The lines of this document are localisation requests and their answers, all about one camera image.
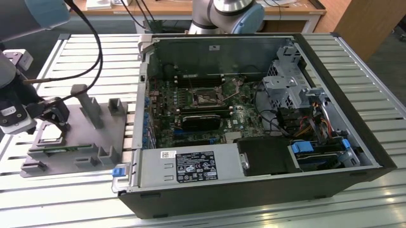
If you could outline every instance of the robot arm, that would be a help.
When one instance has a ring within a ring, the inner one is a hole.
[[[190,34],[255,33],[263,18],[255,0],[194,0]]]
[[[8,0],[0,4],[0,42],[51,29],[69,20],[64,0]],[[33,118],[55,123],[60,129],[68,116],[63,103],[51,110],[11,60],[0,51],[0,128],[5,134],[32,133]]]

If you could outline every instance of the metal slatted table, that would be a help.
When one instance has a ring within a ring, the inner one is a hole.
[[[135,34],[101,35],[105,67],[89,90],[99,103],[113,97],[129,103],[123,162],[131,157],[140,66],[137,38]],[[398,166],[395,171],[352,186],[332,198],[140,220],[111,191],[109,171],[23,179],[20,166],[33,136],[5,136],[0,143],[0,227],[360,228],[402,225],[406,222],[405,108],[340,38],[330,34],[306,34],[304,38],[387,150]],[[39,77],[83,72],[96,55],[92,35],[72,35],[68,40],[59,40]],[[307,71],[319,85],[311,70]],[[71,85],[89,84],[95,74],[96,70],[77,79],[45,83],[37,88],[39,95],[65,96]]]

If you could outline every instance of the table surface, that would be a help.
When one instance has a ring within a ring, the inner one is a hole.
[[[192,7],[191,1],[181,2],[176,0],[144,0],[152,15],[191,15]],[[112,6],[111,9],[87,10],[85,0],[76,0],[76,5],[87,15],[121,15],[125,12],[123,6]],[[308,0],[298,0],[298,3],[287,4],[288,8],[280,8],[282,15],[324,15],[324,9],[316,9]],[[140,9],[133,0],[128,6],[132,14],[140,15]],[[266,15],[279,15],[278,7],[266,7]]]

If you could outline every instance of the green circuit board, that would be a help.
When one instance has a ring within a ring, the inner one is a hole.
[[[156,147],[195,145],[194,142],[223,144],[228,140],[227,133],[240,134],[242,137],[264,135],[263,124],[251,103],[256,84],[243,83],[238,76],[224,77],[224,83],[218,87],[177,88],[171,81],[151,83]],[[194,132],[181,129],[177,110],[180,107],[187,110],[196,105],[226,107],[230,115],[220,119],[218,129]]]

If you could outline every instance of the blue tab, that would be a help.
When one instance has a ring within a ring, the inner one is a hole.
[[[303,152],[312,152],[314,151],[310,141],[295,142],[292,144],[292,146],[295,146],[298,148],[296,149],[298,152],[294,152],[294,153],[299,153],[299,152],[303,153]]]
[[[113,168],[112,176],[113,177],[124,177],[125,176],[125,168]]]
[[[344,148],[348,150],[348,149],[351,148],[351,145],[350,145],[348,140],[347,140],[347,139],[343,139],[343,140],[342,140],[342,143],[343,143]]]
[[[292,153],[298,153],[299,152],[299,148],[298,148],[298,146],[295,144],[291,145],[291,150],[292,150]]]

